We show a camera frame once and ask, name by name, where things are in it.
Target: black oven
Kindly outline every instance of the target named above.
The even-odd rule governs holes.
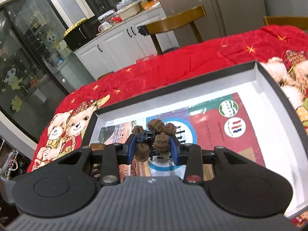
[[[97,17],[93,16],[68,33],[64,41],[74,51],[96,37],[100,24]]]

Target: white cabinet door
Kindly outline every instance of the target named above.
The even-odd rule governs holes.
[[[143,15],[140,15],[139,17],[136,17],[128,23],[130,33],[134,32],[136,34],[135,38],[146,56],[153,55],[157,53],[157,51],[155,49],[151,36],[143,36],[139,34],[137,27],[140,25],[146,25],[148,23],[158,21],[165,17],[166,14],[164,13],[164,10],[162,8],[157,8],[153,11],[149,11]],[[170,48],[179,47],[179,44],[173,31],[157,34],[156,37],[163,52]]]
[[[117,70],[97,40],[77,50],[75,54],[96,80],[104,74]]]
[[[98,41],[107,55],[117,64],[118,69],[134,64],[145,55],[127,24],[102,35]]]

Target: bananas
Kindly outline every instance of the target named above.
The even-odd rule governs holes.
[[[88,20],[87,18],[82,18],[79,22],[76,22],[73,26],[71,26],[67,31],[64,32],[64,36],[66,36],[68,33],[70,33],[74,28],[78,27],[80,24],[82,24],[84,21]]]

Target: glass sliding door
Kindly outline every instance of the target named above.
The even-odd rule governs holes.
[[[0,10],[1,112],[37,141],[65,96],[21,41],[6,12]]]
[[[69,93],[94,81],[63,40],[66,24],[49,0],[17,0],[6,6],[26,46],[59,87]]]

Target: green circular logo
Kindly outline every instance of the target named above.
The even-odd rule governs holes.
[[[233,117],[238,112],[238,104],[233,100],[225,100],[219,105],[218,110],[224,117]]]

